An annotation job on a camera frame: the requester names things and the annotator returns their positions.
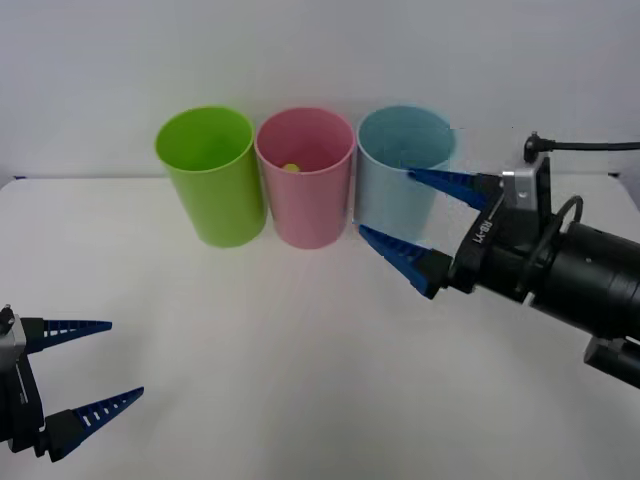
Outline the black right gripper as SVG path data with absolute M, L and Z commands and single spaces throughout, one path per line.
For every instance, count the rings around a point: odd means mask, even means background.
M 483 287 L 524 300 L 523 268 L 553 217 L 550 195 L 543 196 L 535 211 L 518 210 L 507 206 L 497 175 L 435 169 L 409 169 L 407 175 L 480 211 L 454 260 L 365 225 L 358 227 L 361 237 L 429 300 L 448 286 L 466 294 Z

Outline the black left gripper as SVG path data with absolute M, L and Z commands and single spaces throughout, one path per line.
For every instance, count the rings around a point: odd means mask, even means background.
M 25 353 L 33 354 L 108 331 L 112 323 L 26 317 L 22 319 L 22 326 L 26 335 Z M 60 461 L 144 394 L 144 388 L 139 387 L 60 411 L 44 420 L 40 394 L 25 353 L 13 367 L 1 374 L 1 442 L 6 442 L 13 453 L 34 447 L 37 457 L 47 453 L 52 462 Z

